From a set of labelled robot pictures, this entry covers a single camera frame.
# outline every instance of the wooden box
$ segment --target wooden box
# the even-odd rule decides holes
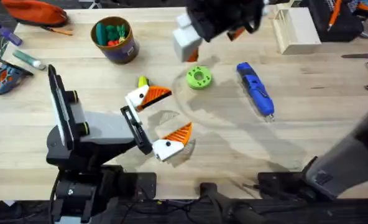
[[[321,45],[306,7],[280,9],[273,26],[281,54],[312,54]]]

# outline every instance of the wooden table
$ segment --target wooden table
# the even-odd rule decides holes
[[[280,55],[271,15],[260,31],[235,42],[225,35],[204,43],[200,64],[210,67],[213,85],[192,90],[173,50],[175,18],[183,8],[67,10],[74,36],[19,24],[19,48],[51,63],[65,87],[77,90],[89,111],[120,113],[124,96],[135,89],[140,75],[165,86],[173,96],[141,113],[149,131],[171,116],[193,121],[191,153],[160,163],[137,149],[111,161],[129,171],[157,173],[157,198],[193,198],[200,182],[213,181],[230,197],[258,197],[243,190],[258,172],[301,170],[344,137],[368,112],[367,60],[343,59],[341,54],[368,52],[368,40],[350,44],[324,43],[317,54]],[[93,45],[90,29],[107,16],[126,18],[140,53],[127,65],[115,65]],[[0,199],[47,199],[57,168],[46,163],[46,137],[55,125],[47,72],[12,56],[9,44],[3,59],[35,73],[21,86],[0,96]],[[249,62],[275,104],[275,122],[266,123],[243,91],[236,65]],[[341,197],[368,197],[368,183]]]

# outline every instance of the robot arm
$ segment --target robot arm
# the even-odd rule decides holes
[[[251,34],[260,26],[265,5],[286,2],[289,0],[189,0],[173,31],[175,52],[184,62],[202,40],[210,42],[223,32],[230,34],[242,27]]]

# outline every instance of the orange pencil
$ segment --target orange pencil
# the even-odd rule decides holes
[[[333,13],[331,15],[331,19],[329,20],[328,31],[332,28],[334,22],[336,22],[336,19],[338,18],[338,15],[340,12],[340,5],[341,5],[341,0],[336,0],[336,3],[334,4],[334,8],[333,8]]]

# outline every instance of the blue tool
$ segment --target blue tool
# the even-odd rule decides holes
[[[259,109],[262,115],[269,117],[273,121],[274,104],[256,72],[247,62],[237,65],[236,70],[241,75],[247,92],[252,97],[257,109]]]

